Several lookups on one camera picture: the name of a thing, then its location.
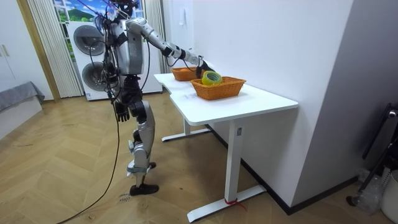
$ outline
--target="window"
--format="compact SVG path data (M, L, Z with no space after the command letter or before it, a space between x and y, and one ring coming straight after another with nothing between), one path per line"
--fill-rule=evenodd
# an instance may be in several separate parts
M96 12L105 14L107 4L101 0L82 0L86 5L77 0L53 0L55 12L58 16L58 21L63 30L63 38L65 43L68 45L70 56L75 61L75 55L73 54L72 47L70 45L70 36L65 26L66 21L81 21L81 22L93 22L96 14L89 10L88 7ZM134 9L132 17L143 17L143 10L141 1L139 1L138 9Z

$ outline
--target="door frame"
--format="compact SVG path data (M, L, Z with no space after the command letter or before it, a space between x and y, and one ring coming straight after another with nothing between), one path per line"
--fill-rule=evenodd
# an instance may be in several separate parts
M57 84L55 83L54 75L51 71L49 60L45 54L43 43L40 39L39 32L37 31L36 24L34 22L32 13L29 8L27 0L17 0L19 10L24 18L27 30L29 32L30 38L32 39L33 46L35 47L37 57L39 58L40 64L43 68L45 78L49 84L54 101L58 102L61 99L60 92L58 90Z

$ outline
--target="curtain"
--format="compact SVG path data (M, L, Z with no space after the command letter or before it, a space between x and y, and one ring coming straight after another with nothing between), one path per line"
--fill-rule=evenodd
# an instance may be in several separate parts
M164 29L162 0L141 0L141 3L144 9L144 17L147 19L148 23L165 40L166 34ZM162 52L158 51L158 54L160 58L160 71L162 73L169 73L170 70L167 66L167 59L162 55Z
M52 0L27 0L61 98L82 96Z

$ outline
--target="red strap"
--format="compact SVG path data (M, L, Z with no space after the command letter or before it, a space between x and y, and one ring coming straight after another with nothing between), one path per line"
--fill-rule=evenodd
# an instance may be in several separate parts
M224 201L225 201L225 204L227 204L227 205L234 205L234 204L236 204L236 205L239 205L240 207L242 207L245 211L248 211L248 209L247 209L244 205L242 205L242 203L239 202L238 199L235 199L235 200L232 201L232 202L227 202L226 199L224 198Z

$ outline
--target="table top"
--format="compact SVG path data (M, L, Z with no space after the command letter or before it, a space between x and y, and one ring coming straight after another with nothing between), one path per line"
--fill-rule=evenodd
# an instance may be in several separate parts
M244 84L238 96L204 100L197 96L190 82L174 79L172 73L155 78L170 92L170 99L188 124L198 126L296 108L296 101Z

